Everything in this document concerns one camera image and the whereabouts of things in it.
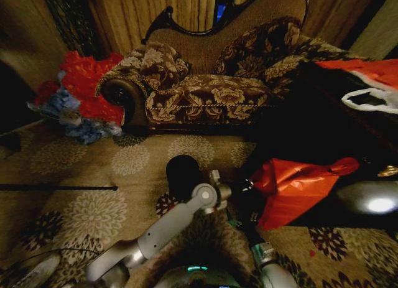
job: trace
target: sofa cushion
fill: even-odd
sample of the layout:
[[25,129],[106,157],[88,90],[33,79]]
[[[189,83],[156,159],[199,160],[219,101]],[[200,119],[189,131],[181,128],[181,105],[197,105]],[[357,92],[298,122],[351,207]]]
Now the sofa cushion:
[[300,21],[293,17],[281,17],[247,30],[223,49],[214,73],[261,78],[267,67],[294,50],[299,35]]
[[148,42],[141,63],[141,75],[154,90],[168,90],[188,75],[190,64],[176,50],[160,42]]
[[255,78],[189,75],[171,90],[153,91],[146,101],[150,122],[250,124],[267,104],[269,90]]

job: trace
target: brown floral fabric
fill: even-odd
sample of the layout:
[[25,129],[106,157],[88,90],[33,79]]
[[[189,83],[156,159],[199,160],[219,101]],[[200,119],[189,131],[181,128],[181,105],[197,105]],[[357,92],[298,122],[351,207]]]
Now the brown floral fabric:
[[134,49],[97,84],[96,94],[112,79],[128,81],[142,90],[147,98],[152,90],[167,90],[183,80],[191,65],[167,44],[149,42],[146,49]]
[[269,90],[255,78],[189,75],[171,90],[153,91],[146,102],[152,123],[250,124],[269,104]]
[[110,71],[105,73],[97,84],[96,96],[101,94],[101,88],[107,81],[119,79],[136,85],[143,92],[144,96],[148,97],[152,88],[145,82],[141,75],[141,63],[144,54],[144,49],[134,49]]
[[142,59],[141,75],[154,90],[167,90],[189,73],[189,64],[176,50],[160,42],[148,42]]
[[267,67],[294,50],[299,35],[300,22],[293,17],[281,17],[247,30],[223,49],[214,72],[259,78]]
[[295,50],[290,55],[286,55],[272,66],[265,69],[261,79],[274,95],[283,99],[289,92],[289,85],[297,77],[297,69],[301,63],[327,60],[351,60],[354,58],[362,57],[354,55],[347,50],[334,47],[322,39],[312,39],[300,35]]

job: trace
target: floor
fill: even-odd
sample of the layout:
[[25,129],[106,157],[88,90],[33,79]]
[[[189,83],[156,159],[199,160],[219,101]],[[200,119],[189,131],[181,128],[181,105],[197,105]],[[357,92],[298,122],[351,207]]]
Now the floor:
[[[22,150],[0,160],[1,183],[37,187],[12,191],[6,185],[0,191],[0,287],[11,287],[16,275],[44,255],[13,263],[51,250],[62,260],[46,287],[82,280],[84,266],[96,253],[139,236],[174,205],[166,194],[170,158],[189,154],[203,175],[219,169],[222,179],[231,180],[255,147],[237,136],[176,134],[82,146],[47,123],[19,134]],[[52,189],[69,185],[101,189]],[[113,186],[118,189],[107,190]],[[383,230],[286,226],[261,235],[300,287],[398,287],[398,243]],[[219,212],[198,217],[160,254],[131,271],[127,287],[152,287],[187,255],[225,263],[242,285],[256,286],[248,243]]]

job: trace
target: red plastic bag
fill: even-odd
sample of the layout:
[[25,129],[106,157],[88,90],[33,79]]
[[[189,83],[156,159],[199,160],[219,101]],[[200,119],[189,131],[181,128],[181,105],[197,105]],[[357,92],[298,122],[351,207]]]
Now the red plastic bag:
[[281,159],[264,163],[251,177],[267,198],[259,227],[269,230],[290,223],[325,198],[339,176],[348,175],[358,167],[358,161],[352,157],[327,166]]

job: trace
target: floral carpet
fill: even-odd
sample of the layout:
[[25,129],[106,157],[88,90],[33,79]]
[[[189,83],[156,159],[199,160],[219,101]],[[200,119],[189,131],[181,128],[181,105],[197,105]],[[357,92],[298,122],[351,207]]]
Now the floral carpet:
[[[189,154],[204,175],[219,169],[223,180],[231,180],[255,147],[237,136],[176,134],[83,146],[47,123],[19,134],[22,150],[0,160],[1,183],[38,187],[0,191],[0,287],[12,287],[40,256],[28,258],[51,250],[62,259],[45,287],[71,287],[84,278],[84,267],[96,254],[139,236],[176,204],[167,194],[169,159]],[[113,186],[118,189],[106,189]],[[261,235],[299,287],[398,287],[398,243],[383,230],[286,226]],[[221,211],[198,217],[161,253],[132,270],[127,287],[153,287],[168,268],[192,258],[224,264],[244,287],[257,286],[248,243]]]

